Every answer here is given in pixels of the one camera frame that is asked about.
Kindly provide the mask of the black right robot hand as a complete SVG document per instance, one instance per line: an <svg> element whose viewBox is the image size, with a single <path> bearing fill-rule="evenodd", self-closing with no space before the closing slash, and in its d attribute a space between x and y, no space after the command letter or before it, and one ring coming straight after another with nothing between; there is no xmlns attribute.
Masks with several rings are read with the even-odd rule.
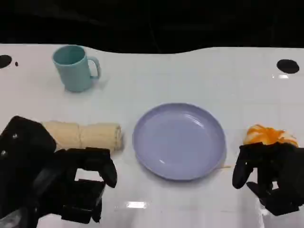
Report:
<svg viewBox="0 0 304 228"><path fill-rule="evenodd" d="M273 215L304 204L304 150L289 143L241 145L233 171L236 189L247 185Z"/></svg>

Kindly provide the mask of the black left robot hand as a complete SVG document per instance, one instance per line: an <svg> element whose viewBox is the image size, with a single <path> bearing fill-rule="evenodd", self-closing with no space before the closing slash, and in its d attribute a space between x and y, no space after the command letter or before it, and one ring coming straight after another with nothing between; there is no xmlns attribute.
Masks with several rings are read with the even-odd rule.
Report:
<svg viewBox="0 0 304 228"><path fill-rule="evenodd" d="M37 218L55 214L67 221L98 223L105 187L115 188L116 184L109 149L58 150L33 184Z"/></svg>

